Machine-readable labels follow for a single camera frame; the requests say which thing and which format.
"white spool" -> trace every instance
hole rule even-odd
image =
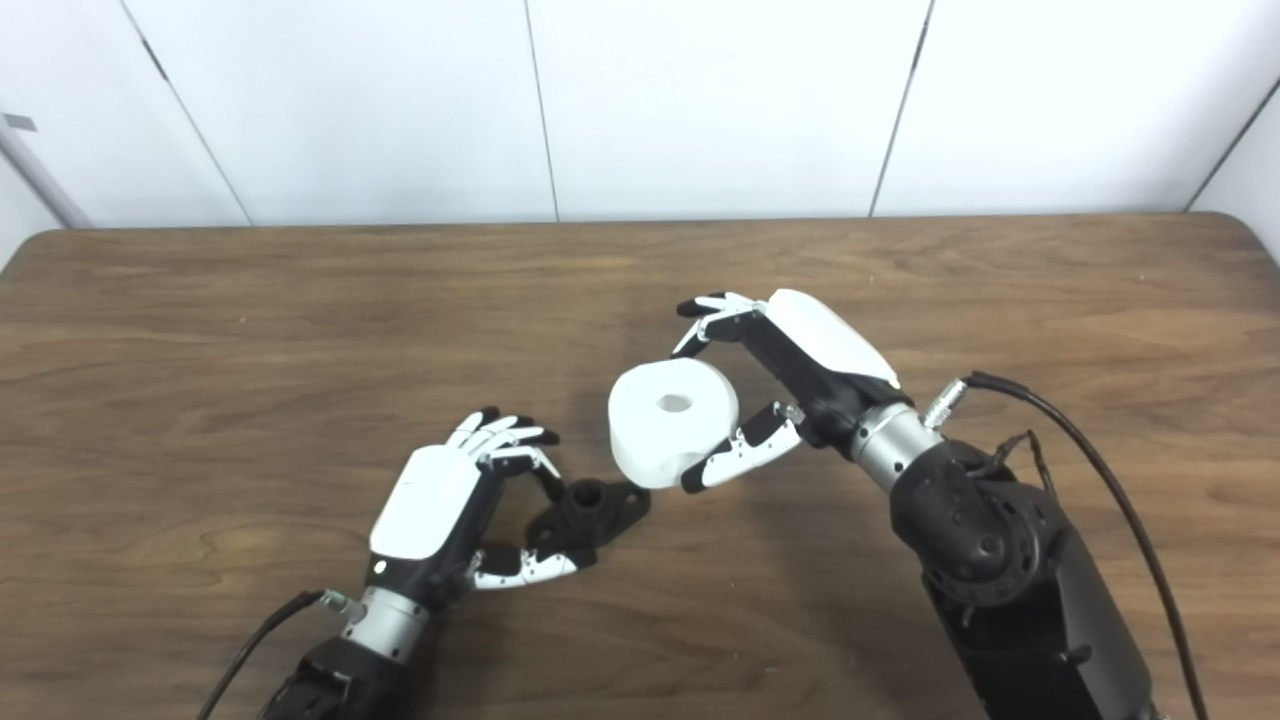
[[[613,461],[650,489],[680,475],[737,427],[737,393],[719,370],[681,357],[632,368],[609,392]]]

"black fingertip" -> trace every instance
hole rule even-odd
[[[561,555],[568,557],[568,561],[572,562],[579,570],[590,568],[599,560],[599,556],[595,553],[595,548],[591,547],[575,547],[561,551]]]
[[[707,461],[703,460],[701,462],[685,470],[680,475],[680,487],[685,488],[685,492],[687,492],[689,495],[698,495],[704,489],[707,489],[707,486],[703,484],[703,469],[705,468],[707,468]]]
[[[751,447],[759,447],[785,425],[787,419],[773,410],[773,404],[765,405],[751,419],[742,423],[742,439]]]
[[[695,357],[703,350],[707,350],[709,342],[703,342],[700,340],[691,338],[682,347],[671,354],[672,360],[678,360],[680,357]]]
[[[484,559],[476,571],[504,578],[520,574],[520,550],[493,544],[481,544],[480,550],[484,551]]]
[[[564,480],[553,475],[547,468],[534,468],[534,477],[543,486],[543,495],[552,502],[559,502],[564,497]]]
[[[676,314],[681,318],[699,318],[705,315],[707,307],[698,304],[696,300],[686,300],[680,305],[676,305]]]

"robotic hand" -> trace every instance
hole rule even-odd
[[[993,457],[938,433],[964,380],[916,413],[870,343],[791,290],[768,301],[696,297],[677,313],[698,319],[672,357],[739,342],[795,397],[764,407],[686,470],[686,492],[801,441],[831,446],[888,493],[893,532],[919,557],[929,601],[992,720],[1160,717],[1142,655],[1056,497],[1018,482],[1007,450]]]
[[[566,489],[538,447],[557,442],[529,418],[499,419],[498,409],[488,407],[471,414],[443,445],[416,450],[370,534],[362,600],[315,593],[348,620],[347,626],[303,656],[260,717],[401,717],[410,700],[407,665],[433,616],[471,589],[525,587],[591,565],[595,548],[648,512],[648,492],[630,483],[585,479]],[[556,505],[529,524],[529,547],[483,547],[506,479],[522,473],[531,473]]]

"wooden table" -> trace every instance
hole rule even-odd
[[[40,236],[0,275],[0,715],[192,716],[282,601],[360,591],[412,448],[493,402],[559,430],[571,478],[616,479],[605,397],[686,329],[676,302],[774,287],[831,304],[920,401],[980,368],[1059,402],[1146,518],[1215,716],[1280,715],[1280,274],[1221,215]],[[741,350],[704,357],[744,409],[781,397]],[[980,395],[950,433],[1027,427],[1190,717],[1074,448]],[[543,505],[513,482],[493,537]],[[287,624],[218,716],[255,716],[335,628]],[[883,493],[833,452],[657,495],[589,573],[474,597],[440,655],[440,720],[983,717]]]

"white wall panel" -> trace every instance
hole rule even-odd
[[[0,0],[0,143],[78,227],[234,225],[244,214],[108,0]]]
[[[28,237],[60,227],[9,159],[0,155],[0,270]]]
[[[1277,38],[1275,0],[937,0],[876,214],[1181,210]]]
[[[127,0],[261,224],[552,220],[521,0]]]
[[[1192,210],[1235,215],[1280,260],[1280,100],[1276,97],[1262,109]]]
[[[925,0],[530,0],[561,218],[867,215]]]

